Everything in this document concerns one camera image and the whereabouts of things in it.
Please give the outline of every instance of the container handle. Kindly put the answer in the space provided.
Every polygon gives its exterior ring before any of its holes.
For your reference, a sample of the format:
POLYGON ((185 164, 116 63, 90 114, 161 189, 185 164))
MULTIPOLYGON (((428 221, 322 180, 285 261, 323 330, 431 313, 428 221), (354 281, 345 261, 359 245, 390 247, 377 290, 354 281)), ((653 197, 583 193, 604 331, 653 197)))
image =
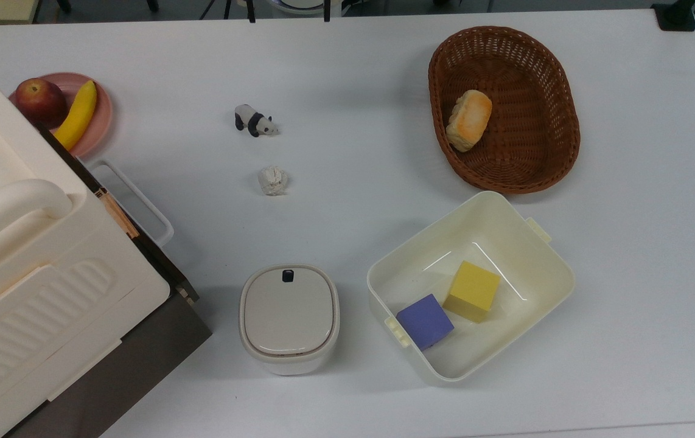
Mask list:
POLYGON ((553 240, 553 239, 551 239, 550 235, 548 235, 548 233, 546 233, 545 230, 543 230, 542 227, 540 227, 540 225, 537 224, 537 221, 534 221, 534 219, 532 219, 531 217, 526 219, 526 224, 529 224, 529 227, 531 227, 531 230, 536 235, 540 236, 540 238, 542 239, 543 242, 550 243, 550 241, 553 240))
POLYGON ((2 186, 0 231, 39 209, 52 219, 61 219, 72 211, 72 200, 60 187, 43 179, 22 179, 2 186))
POLYGON ((112 173, 114 173, 116 177, 119 178, 119 180, 121 180, 123 184, 125 184, 125 186, 128 187, 128 189, 130 189, 130 191, 133 192, 133 194, 137 198, 139 198, 139 200, 142 201, 142 203, 145 204, 147 210, 150 210, 150 213, 152 213, 159 221, 161 221, 162 224, 164 224, 164 227, 166 228, 166 230, 164 231, 164 235, 159 236, 158 238, 153 238, 153 242, 155 242, 156 245, 161 247, 166 245, 167 242, 169 242, 170 240, 172 240, 172 236, 175 235, 175 228, 172 227, 172 222, 170 222, 169 219, 167 219, 166 216, 164 216, 164 214, 161 213, 161 211, 158 210, 158 208, 156 208, 155 205, 153 205, 153 203, 150 202, 149 199, 147 199, 147 196, 145 196, 144 193, 142 193, 142 191, 139 190, 136 184, 131 182, 131 180, 128 179, 128 177, 125 176, 123 172, 120 172, 120 169, 118 169, 116 166, 114 166, 114 164, 107 160, 96 161, 96 164, 92 166, 92 170, 96 170, 100 166, 108 167, 108 169, 111 170, 112 173))
POLYGON ((397 339, 403 349, 412 346, 412 339, 406 333, 406 331, 404 331, 403 327, 401 327, 401 324, 399 324, 394 316, 387 317, 385 323, 388 330, 391 330, 391 334, 394 335, 394 338, 397 339))

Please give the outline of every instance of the floor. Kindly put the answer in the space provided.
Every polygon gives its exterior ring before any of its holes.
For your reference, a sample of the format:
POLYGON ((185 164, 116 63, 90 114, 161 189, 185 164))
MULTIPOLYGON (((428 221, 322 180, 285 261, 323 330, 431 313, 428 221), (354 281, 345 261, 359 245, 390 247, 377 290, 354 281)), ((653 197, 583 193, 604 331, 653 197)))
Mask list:
MULTIPOLYGON (((199 19, 209 0, 158 0, 160 9, 151 12, 144 0, 70 0, 72 11, 59 10, 56 0, 41 0, 38 23, 96 23, 117 21, 199 19)), ((419 15, 471 12, 521 12, 576 9, 645 9, 652 0, 366 0, 351 6, 345 16, 419 15)), ((256 17, 271 18, 272 6, 255 0, 256 17)), ((223 19, 225 0, 216 0, 204 19, 223 19)), ((229 19, 246 19, 247 9, 232 0, 229 19)))

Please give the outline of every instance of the purple cube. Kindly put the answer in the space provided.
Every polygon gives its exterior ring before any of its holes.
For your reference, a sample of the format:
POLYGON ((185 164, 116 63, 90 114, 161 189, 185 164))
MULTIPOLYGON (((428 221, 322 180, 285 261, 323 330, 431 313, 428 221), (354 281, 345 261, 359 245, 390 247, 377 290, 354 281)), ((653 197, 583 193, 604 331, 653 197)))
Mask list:
POLYGON ((397 320, 421 351, 442 341, 453 331, 453 323, 433 294, 399 311, 397 320))

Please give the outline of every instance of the yellow cube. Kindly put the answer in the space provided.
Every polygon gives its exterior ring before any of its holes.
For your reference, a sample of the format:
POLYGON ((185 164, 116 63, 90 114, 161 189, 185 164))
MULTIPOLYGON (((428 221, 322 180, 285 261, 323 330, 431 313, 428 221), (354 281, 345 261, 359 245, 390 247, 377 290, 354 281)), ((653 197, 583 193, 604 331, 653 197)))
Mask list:
POLYGON ((493 272, 467 261, 461 262, 442 308, 470 321, 481 322, 491 310, 500 280, 501 277, 493 272))

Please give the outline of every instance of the wicker basket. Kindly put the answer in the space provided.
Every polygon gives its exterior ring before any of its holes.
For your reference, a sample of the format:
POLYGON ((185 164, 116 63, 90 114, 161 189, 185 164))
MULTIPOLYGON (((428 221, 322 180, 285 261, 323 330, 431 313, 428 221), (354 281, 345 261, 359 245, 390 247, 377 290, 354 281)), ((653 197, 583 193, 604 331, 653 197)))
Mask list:
POLYGON ((570 84, 553 53, 508 27, 462 30, 437 47, 428 88, 439 146, 463 180, 501 193, 530 193, 558 183, 578 158, 578 117, 570 84), (486 132, 468 152, 453 149, 445 127, 468 89, 493 103, 486 132))

